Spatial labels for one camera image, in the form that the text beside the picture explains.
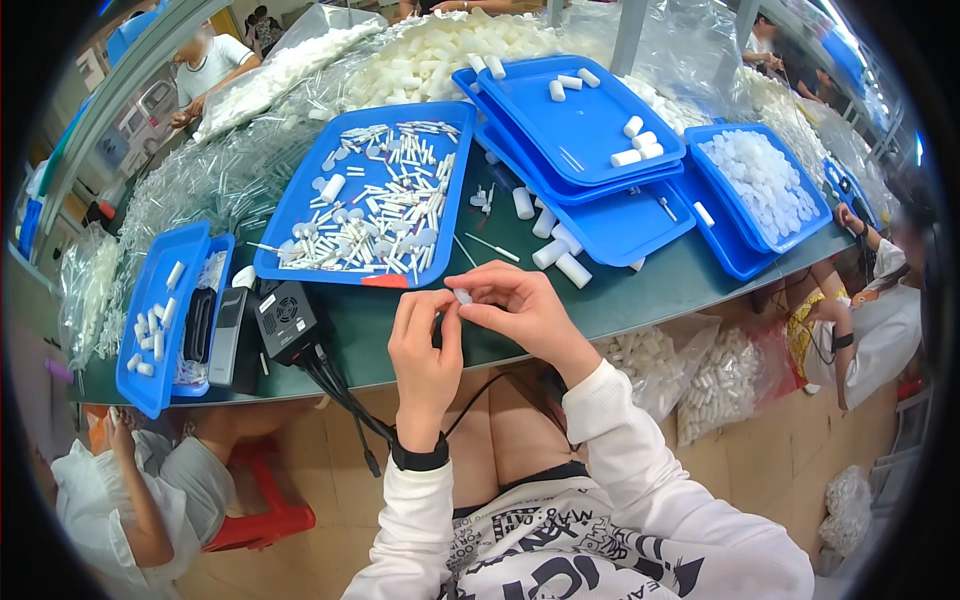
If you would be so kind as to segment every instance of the white long sleeve shirt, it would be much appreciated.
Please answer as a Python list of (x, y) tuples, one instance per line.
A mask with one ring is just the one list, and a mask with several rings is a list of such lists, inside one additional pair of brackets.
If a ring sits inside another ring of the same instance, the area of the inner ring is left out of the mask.
[(452, 522), (453, 467), (384, 475), (372, 564), (344, 598), (810, 598), (813, 571), (783, 527), (688, 479), (657, 424), (604, 361), (564, 396), (589, 477), (534, 482)]

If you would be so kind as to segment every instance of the hand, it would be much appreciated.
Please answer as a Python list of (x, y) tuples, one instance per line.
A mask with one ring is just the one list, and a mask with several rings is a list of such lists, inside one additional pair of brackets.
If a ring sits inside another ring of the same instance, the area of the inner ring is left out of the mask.
[(126, 419), (122, 418), (119, 423), (114, 425), (113, 418), (110, 414), (107, 414), (104, 418), (104, 434), (102, 452), (112, 449), (113, 455), (116, 456), (117, 460), (121, 463), (133, 461), (135, 444), (133, 443), (133, 436), (130, 434), (130, 428), (126, 423)]
[(182, 110), (180, 112), (175, 112), (170, 115), (170, 127), (178, 130), (181, 127), (186, 127), (186, 124), (190, 122), (190, 117), (186, 115), (186, 112)]
[(473, 304), (460, 307), (461, 317), (507, 336), (556, 367), (567, 388), (589, 377), (600, 364), (600, 355), (566, 316), (543, 272), (522, 271), (494, 260), (447, 277), (444, 284), (464, 288), (473, 298)]
[(847, 203), (840, 203), (833, 209), (833, 218), (836, 219), (837, 225), (840, 227), (850, 228), (857, 235), (863, 233), (863, 221), (856, 218)]
[[(450, 290), (408, 292), (396, 308), (387, 350), (394, 363), (400, 407), (396, 433), (411, 452), (432, 452), (440, 421), (457, 394), (464, 354), (460, 344), (460, 302)], [(433, 348), (437, 311), (444, 312), (444, 347)]]

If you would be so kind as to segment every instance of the blue plastic tray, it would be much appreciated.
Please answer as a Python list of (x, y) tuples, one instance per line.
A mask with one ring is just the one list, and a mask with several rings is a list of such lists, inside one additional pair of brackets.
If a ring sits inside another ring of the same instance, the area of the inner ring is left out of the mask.
[[(117, 355), (116, 386), (117, 392), (150, 419), (156, 419), (160, 411), (170, 404), (173, 369), (177, 367), (177, 349), (183, 335), (183, 322), (190, 310), (190, 295), (197, 287), (197, 275), (210, 248), (209, 233), (210, 222), (199, 221), (158, 235), (147, 252), (133, 286)], [(183, 273), (180, 274), (177, 287), (173, 292), (168, 292), (167, 277), (177, 261), (183, 263)], [(166, 306), (170, 298), (176, 299), (177, 307), (170, 328), (163, 334), (163, 360), (157, 363), (151, 350), (140, 349), (133, 325), (138, 313), (146, 315), (154, 304)], [(127, 361), (137, 352), (143, 357), (144, 363), (154, 366), (153, 376), (127, 371)]]
[[(817, 208), (820, 210), (819, 217), (813, 217), (809, 221), (801, 221), (800, 231), (796, 233), (791, 233), (786, 237), (778, 236), (779, 242), (770, 244), (763, 236), (760, 234), (758, 224), (754, 219), (753, 214), (744, 205), (743, 201), (740, 200), (739, 194), (737, 194), (733, 187), (730, 185), (730, 182), (727, 181), (727, 178), (724, 177), (723, 173), (720, 172), (720, 169), (717, 168), (713, 162), (707, 158), (707, 154), (700, 149), (698, 144), (707, 142), (711, 140), (713, 136), (721, 132), (730, 132), (735, 130), (742, 130), (744, 132), (757, 132), (763, 133), (767, 136), (767, 139), (777, 150), (783, 152), (783, 155), (786, 157), (786, 160), (797, 169), (800, 173), (800, 185), (806, 191), (807, 194), (813, 198), (814, 202), (817, 203)], [(684, 132), (686, 139), (690, 142), (690, 154), (693, 158), (703, 167), (704, 172), (708, 175), (708, 179), (716, 184), (718, 191), (721, 192), (721, 195), (724, 196), (728, 203), (734, 207), (735, 211), (739, 214), (740, 223), (745, 225), (749, 230), (750, 235), (746, 235), (745, 239), (751, 243), (751, 245), (758, 251), (767, 252), (772, 251), (777, 254), (783, 254), (787, 252), (803, 240), (805, 240), (810, 235), (813, 235), (818, 230), (823, 228), (827, 223), (830, 222), (831, 212), (830, 208), (827, 205), (827, 201), (824, 199), (823, 194), (817, 188), (816, 183), (810, 178), (810, 175), (806, 173), (804, 167), (797, 160), (793, 153), (790, 152), (790, 149), (780, 141), (780, 138), (766, 125), (761, 123), (727, 123), (727, 124), (716, 124), (716, 125), (704, 125), (703, 127), (690, 127), (687, 128)]]
[[(684, 174), (671, 182), (696, 217), (697, 227), (704, 234), (724, 271), (741, 281), (749, 281), (772, 265), (780, 255), (775, 252), (757, 252), (744, 242), (739, 226), (733, 221), (730, 207), (717, 193), (716, 186), (707, 178), (697, 161), (687, 156), (684, 158), (684, 167)], [(693, 207), (694, 203), (698, 202), (710, 213), (713, 219), (712, 228), (707, 227), (707, 223)]]
[[(313, 180), (324, 177), (329, 180), (335, 173), (347, 175), (347, 167), (363, 167), (366, 177), (347, 177), (347, 183), (341, 190), (338, 200), (356, 198), (364, 190), (364, 183), (382, 185), (390, 180), (390, 174), (382, 162), (370, 160), (364, 153), (350, 154), (336, 161), (332, 171), (324, 172), (321, 165), (330, 154), (330, 151), (340, 148), (340, 133), (356, 127), (370, 125), (393, 126), (401, 121), (444, 121), (448, 125), (460, 130), (457, 144), (445, 134), (425, 135), (428, 144), (432, 144), (433, 156), (443, 159), (451, 152), (456, 152), (453, 172), (450, 175), (446, 194), (447, 201), (444, 213), (439, 215), (440, 230), (437, 232), (437, 248), (434, 250), (433, 262), (430, 268), (418, 274), (417, 282), (413, 273), (403, 277), (390, 273), (388, 276), (367, 273), (344, 273), (338, 271), (313, 271), (303, 269), (280, 269), (279, 257), (274, 252), (257, 250), (253, 257), (253, 268), (257, 276), (266, 279), (294, 279), (296, 281), (317, 281), (321, 283), (346, 283), (351, 285), (374, 285), (381, 287), (421, 287), (439, 277), (446, 269), (450, 260), (450, 249), (453, 244), (453, 230), (457, 225), (457, 208), (460, 204), (460, 191), (464, 183), (464, 171), (467, 169), (470, 140), (473, 138), (473, 125), (476, 121), (476, 107), (466, 102), (430, 102), (391, 107), (365, 108), (345, 112), (326, 124), (324, 130), (317, 137), (310, 151), (303, 158), (297, 173), (290, 180), (283, 197), (276, 207), (274, 216), (270, 219), (267, 229), (263, 233), (261, 242), (268, 246), (278, 247), (286, 240), (292, 239), (291, 229), (296, 223), (309, 221), (316, 210), (310, 210), (310, 201), (319, 194), (312, 187)], [(332, 206), (325, 207), (323, 212)], [(365, 201), (358, 204), (347, 202), (347, 210), (362, 208), (364, 216), (370, 209)]]
[[(212, 256), (216, 252), (223, 252), (223, 251), (227, 252), (227, 259), (224, 261), (224, 271), (220, 274), (220, 285), (217, 287), (217, 300), (219, 300), (220, 293), (224, 291), (224, 289), (227, 287), (227, 282), (229, 281), (230, 260), (233, 258), (233, 246), (235, 244), (236, 244), (236, 239), (233, 237), (232, 233), (223, 233), (213, 238), (212, 240), (210, 240), (210, 248), (206, 252), (206, 255), (204, 256), (204, 260), (207, 260), (210, 256)], [(214, 306), (213, 319), (210, 321), (211, 323), (210, 339), (209, 339), (209, 344), (207, 346), (211, 350), (213, 350), (213, 324), (217, 323), (217, 314), (220, 312), (220, 302), (217, 301), (213, 306)], [(184, 331), (180, 336), (181, 339), (183, 335), (186, 335), (185, 329), (186, 328), (184, 328)], [(180, 342), (177, 342), (177, 344), (171, 349), (175, 349), (176, 352), (179, 353)], [(174, 385), (170, 393), (173, 396), (198, 397), (206, 394), (207, 390), (209, 389), (210, 389), (210, 384), (209, 382), (205, 381), (204, 383), (201, 383), (198, 385)]]
[[(585, 57), (560, 55), (518, 60), (503, 65), (506, 79), (495, 80), (490, 69), (477, 76), (480, 88), (516, 122), (562, 178), (573, 185), (593, 186), (649, 173), (683, 158), (686, 146), (629, 87)], [(558, 75), (577, 76), (586, 68), (600, 85), (566, 90), (564, 102), (550, 99), (549, 83)], [(610, 156), (633, 148), (623, 126), (630, 117), (643, 119), (663, 146), (663, 155), (624, 167), (613, 167)]]
[[(515, 175), (527, 180), (527, 174), (512, 152), (485, 135), (491, 129), (489, 123), (483, 123), (477, 126), (476, 135)], [(622, 190), (575, 206), (557, 204), (535, 184), (531, 189), (583, 244), (590, 258), (612, 267), (626, 267), (637, 262), (690, 231), (696, 223), (670, 180), (643, 185), (640, 194)], [(676, 223), (657, 202), (660, 197), (666, 198), (667, 205), (677, 217)]]
[(491, 100), (487, 92), (481, 90), (480, 93), (475, 93), (470, 89), (470, 84), (476, 82), (476, 72), (473, 69), (454, 71), (450, 78), (464, 90), (481, 112), (488, 115), (488, 123), (493, 125), (493, 127), (488, 128), (488, 132), (489, 135), (496, 136), (497, 145), (510, 148), (527, 175), (531, 179), (537, 180), (540, 188), (545, 190), (544, 193), (554, 199), (557, 204), (582, 204), (635, 185), (679, 175), (684, 171), (680, 161), (674, 160), (664, 164), (661, 169), (656, 171), (642, 173), (613, 183), (595, 187), (572, 185), (557, 173), (553, 165), (543, 157), (540, 149), (530, 141), (526, 133), (516, 126), (513, 119), (507, 116), (507, 113)]

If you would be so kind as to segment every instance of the red plastic stool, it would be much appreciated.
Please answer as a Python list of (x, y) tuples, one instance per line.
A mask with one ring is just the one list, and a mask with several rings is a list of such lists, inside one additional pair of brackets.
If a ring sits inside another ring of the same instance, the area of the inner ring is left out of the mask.
[(250, 468), (270, 512), (236, 518), (226, 517), (216, 537), (204, 546), (204, 552), (264, 548), (281, 538), (313, 529), (317, 524), (309, 506), (291, 506), (283, 498), (265, 457), (268, 453), (278, 452), (276, 441), (269, 437), (238, 445), (233, 449), (228, 464), (246, 465)]

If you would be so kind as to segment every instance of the left hand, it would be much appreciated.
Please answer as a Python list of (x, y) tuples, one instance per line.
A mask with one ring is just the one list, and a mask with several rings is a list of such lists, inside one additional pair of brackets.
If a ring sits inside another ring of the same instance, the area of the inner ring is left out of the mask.
[(433, 9), (430, 11), (433, 12), (437, 9), (440, 9), (440, 12), (466, 11), (467, 6), (464, 5), (463, 0), (450, 0), (448, 2), (441, 2), (440, 4), (434, 5)]
[[(450, 290), (408, 292), (396, 308), (394, 331), (387, 344), (396, 373), (400, 407), (396, 433), (411, 452), (432, 452), (440, 421), (457, 394), (464, 354), (460, 342), (460, 303)], [(433, 347), (434, 316), (444, 312), (444, 346)]]
[(183, 110), (189, 117), (199, 117), (204, 115), (204, 106), (206, 105), (206, 94), (201, 94), (193, 99), (193, 102)]

